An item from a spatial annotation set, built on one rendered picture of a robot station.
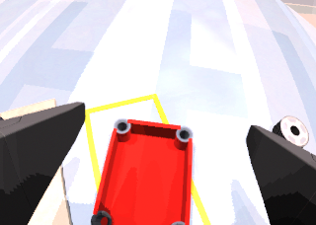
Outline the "small black tyre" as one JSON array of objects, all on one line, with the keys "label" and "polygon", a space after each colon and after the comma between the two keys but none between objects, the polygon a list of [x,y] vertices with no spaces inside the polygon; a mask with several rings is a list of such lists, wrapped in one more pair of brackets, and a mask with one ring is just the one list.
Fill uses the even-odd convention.
[{"label": "small black tyre", "polygon": [[308,129],[293,115],[285,115],[276,126],[273,126],[272,133],[280,135],[285,141],[291,141],[293,145],[300,147],[308,145]]}]

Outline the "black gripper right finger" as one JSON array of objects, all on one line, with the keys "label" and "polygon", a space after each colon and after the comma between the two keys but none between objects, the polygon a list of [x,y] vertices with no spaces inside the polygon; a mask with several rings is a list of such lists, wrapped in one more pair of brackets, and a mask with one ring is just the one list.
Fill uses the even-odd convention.
[{"label": "black gripper right finger", "polygon": [[316,225],[316,155],[257,125],[246,145],[270,225]]}]

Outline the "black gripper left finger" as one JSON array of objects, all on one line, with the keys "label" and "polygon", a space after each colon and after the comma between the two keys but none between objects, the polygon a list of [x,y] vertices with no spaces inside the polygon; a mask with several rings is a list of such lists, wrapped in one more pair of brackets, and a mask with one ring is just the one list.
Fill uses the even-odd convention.
[{"label": "black gripper left finger", "polygon": [[29,225],[86,121],[74,102],[0,121],[0,225]]}]

